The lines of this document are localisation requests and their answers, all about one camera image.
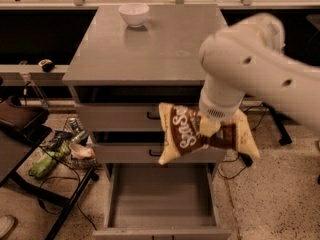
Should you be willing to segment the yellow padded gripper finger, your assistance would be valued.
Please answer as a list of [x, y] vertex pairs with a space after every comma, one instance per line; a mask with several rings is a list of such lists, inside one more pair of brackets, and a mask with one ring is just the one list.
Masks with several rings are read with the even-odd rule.
[[211, 137], [219, 131], [221, 123], [217, 120], [210, 120], [207, 117], [202, 117], [200, 120], [200, 134], [205, 137]]

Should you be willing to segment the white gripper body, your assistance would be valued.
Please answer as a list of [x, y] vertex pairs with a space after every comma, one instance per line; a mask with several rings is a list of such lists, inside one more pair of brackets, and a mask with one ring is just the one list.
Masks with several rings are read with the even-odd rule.
[[210, 120], [226, 121], [240, 107], [245, 93], [207, 75], [200, 92], [199, 110]]

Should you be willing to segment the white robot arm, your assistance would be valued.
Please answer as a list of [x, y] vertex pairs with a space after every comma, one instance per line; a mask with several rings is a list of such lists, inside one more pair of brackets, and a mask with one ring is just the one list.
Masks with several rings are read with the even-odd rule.
[[211, 34], [199, 57], [206, 79], [199, 109], [212, 120], [233, 116], [248, 94], [320, 132], [320, 70], [282, 53], [285, 30], [267, 13]]

